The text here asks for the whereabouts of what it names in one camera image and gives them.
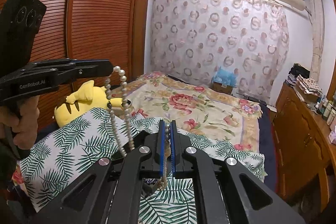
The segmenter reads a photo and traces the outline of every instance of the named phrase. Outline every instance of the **finger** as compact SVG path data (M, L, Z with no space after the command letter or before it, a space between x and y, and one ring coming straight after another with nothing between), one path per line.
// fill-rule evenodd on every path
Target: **finger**
M27 115L31 112L32 109L37 108L37 104L39 102L40 96L34 96L31 97L23 102L22 105L20 105L20 114L21 116Z
M14 115L7 107L0 106L0 122L6 126L13 127L19 124L19 118Z
M13 138L13 143L20 149L31 149L36 141L37 127L36 129L30 128L26 132L20 132Z
M29 114L22 116L19 124L12 127L12 131L15 133L25 132L28 128L36 127L39 115L40 110L36 108L35 111L31 111Z

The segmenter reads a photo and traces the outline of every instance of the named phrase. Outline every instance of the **patterned curtain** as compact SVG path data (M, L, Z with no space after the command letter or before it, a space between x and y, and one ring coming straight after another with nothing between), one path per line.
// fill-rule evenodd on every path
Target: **patterned curtain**
M285 12L266 0L154 0L151 66L209 86L221 67L268 102L289 49Z

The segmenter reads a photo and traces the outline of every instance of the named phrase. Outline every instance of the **stack of towels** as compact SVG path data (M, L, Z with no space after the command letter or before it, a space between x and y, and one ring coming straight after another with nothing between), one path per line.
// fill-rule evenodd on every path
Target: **stack of towels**
M313 78L305 79L301 75L296 78L296 84L305 94L315 95L317 97L322 96L322 89Z

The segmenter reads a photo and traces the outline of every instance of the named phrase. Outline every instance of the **yellow plush toy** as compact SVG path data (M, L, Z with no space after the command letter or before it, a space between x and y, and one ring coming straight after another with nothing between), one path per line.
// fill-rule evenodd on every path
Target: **yellow plush toy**
M59 127L63 127L94 107L107 109L109 100L106 98L106 88L93 86L94 83L93 80L85 82L78 91L67 96L64 103L55 107L55 119ZM114 108L121 108L122 98L112 98L110 103Z

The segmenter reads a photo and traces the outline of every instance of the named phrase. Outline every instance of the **cardboard box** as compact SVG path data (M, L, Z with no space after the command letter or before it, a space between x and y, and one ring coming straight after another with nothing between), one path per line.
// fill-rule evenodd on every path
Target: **cardboard box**
M332 144L336 145L336 133L334 131L330 132L329 140L331 141Z
M221 84L218 82L213 82L212 83L212 90L220 92L220 93L225 93L225 94L231 94L233 87L230 85L225 85Z

